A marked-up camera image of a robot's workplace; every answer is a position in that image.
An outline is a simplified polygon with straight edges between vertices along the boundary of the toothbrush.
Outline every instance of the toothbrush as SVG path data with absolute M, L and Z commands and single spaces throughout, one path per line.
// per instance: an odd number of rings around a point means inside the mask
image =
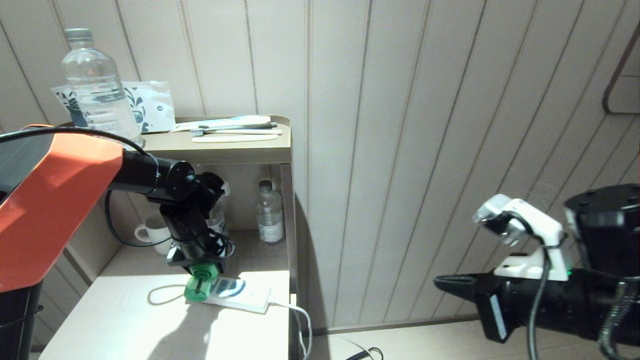
M 191 138 L 191 141 L 198 143 L 217 142 L 254 142 L 261 140 L 274 140 L 278 135 L 228 135 L 228 136 L 200 136 Z
M 267 115 L 245 115 L 232 117 L 229 119 L 211 119 L 211 120 L 200 120 L 200 121 L 191 121 L 191 122 L 183 122 L 180 124 L 176 124 L 175 128 L 170 131 L 170 133 L 174 133 L 176 131 L 189 131 L 191 129 L 196 129 L 199 126 L 229 126 L 229 125 L 254 125 L 254 124 L 264 124 L 265 122 L 270 122 L 271 117 Z
M 266 122 L 254 125 L 227 125 L 227 126 L 206 126 L 200 125 L 196 129 L 191 129 L 191 136 L 194 138 L 204 136 L 204 134 L 214 133 L 219 130 L 239 130 L 239 129 L 271 129 L 276 127 L 276 122 Z
M 213 134 L 241 134 L 241 135 L 282 135 L 282 130 L 276 129 L 237 129 L 237 130 L 214 130 Z

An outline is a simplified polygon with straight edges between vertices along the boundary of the bottle cap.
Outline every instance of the bottle cap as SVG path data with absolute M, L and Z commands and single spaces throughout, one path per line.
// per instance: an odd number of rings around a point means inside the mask
M 260 189 L 260 192 L 268 193 L 273 190 L 273 185 L 271 184 L 271 180 L 262 180 L 258 184 L 258 188 Z
M 67 41 L 93 41 L 91 29 L 66 29 Z

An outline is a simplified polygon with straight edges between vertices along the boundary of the floor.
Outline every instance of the floor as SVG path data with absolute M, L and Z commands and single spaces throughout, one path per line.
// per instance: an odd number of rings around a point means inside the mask
M 540 360 L 601 360 L 594 341 L 538 329 Z M 385 359 L 527 360 L 525 329 L 516 329 L 505 344 L 484 338 L 479 321 L 350 332 L 314 338 L 311 360 L 345 360 L 361 350 L 342 337 L 369 348 L 380 348 Z M 640 355 L 640 349 L 623 347 L 621 355 Z

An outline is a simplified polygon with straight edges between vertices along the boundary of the label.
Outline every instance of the label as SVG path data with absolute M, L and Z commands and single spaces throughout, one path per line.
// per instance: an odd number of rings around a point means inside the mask
M 101 131 L 119 130 L 117 108 L 92 109 L 84 113 L 84 118 L 93 129 Z
M 500 304 L 498 303 L 498 297 L 493 295 L 489 298 L 491 302 L 491 310 L 493 311 L 493 318 L 495 319 L 495 324 L 498 327 L 498 335 L 500 335 L 500 339 L 504 340 L 507 337 L 507 329 L 504 326 L 504 319 L 502 319 L 502 311 L 500 310 Z
M 209 229 L 215 231 L 218 234 L 229 236 L 229 230 L 227 229 L 227 222 L 224 220 L 222 220 L 221 222 L 218 222 L 217 224 L 209 225 Z
M 284 226 L 282 222 L 272 226 L 258 224 L 258 231 L 260 232 L 260 239 L 268 243 L 274 243 L 284 236 Z

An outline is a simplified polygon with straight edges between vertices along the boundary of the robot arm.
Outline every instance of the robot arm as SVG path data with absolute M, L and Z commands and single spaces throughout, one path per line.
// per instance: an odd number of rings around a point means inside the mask
M 592 190 L 566 201 L 568 225 L 585 268 L 567 266 L 558 247 L 564 237 L 560 224 L 522 200 L 496 195 L 476 214 L 476 221 L 508 245 L 529 235 L 528 224 L 541 245 L 552 247 L 536 326 L 598 340 L 609 359 L 621 359 L 612 350 L 616 341 L 640 346 L 637 195 L 638 185 L 627 184 Z M 440 290 L 475 302 L 485 336 L 504 343 L 532 315 L 542 252 L 539 248 L 531 255 L 512 254 L 490 273 L 443 275 L 434 282 Z
M 28 358 L 42 279 L 105 190 L 141 193 L 161 205 L 175 244 L 166 262 L 193 275 L 185 290 L 189 299 L 208 297 L 208 280 L 223 273 L 234 249 L 206 224 L 225 194 L 218 176 L 88 136 L 113 137 L 108 133 L 26 131 L 39 133 L 0 135 L 1 359 Z

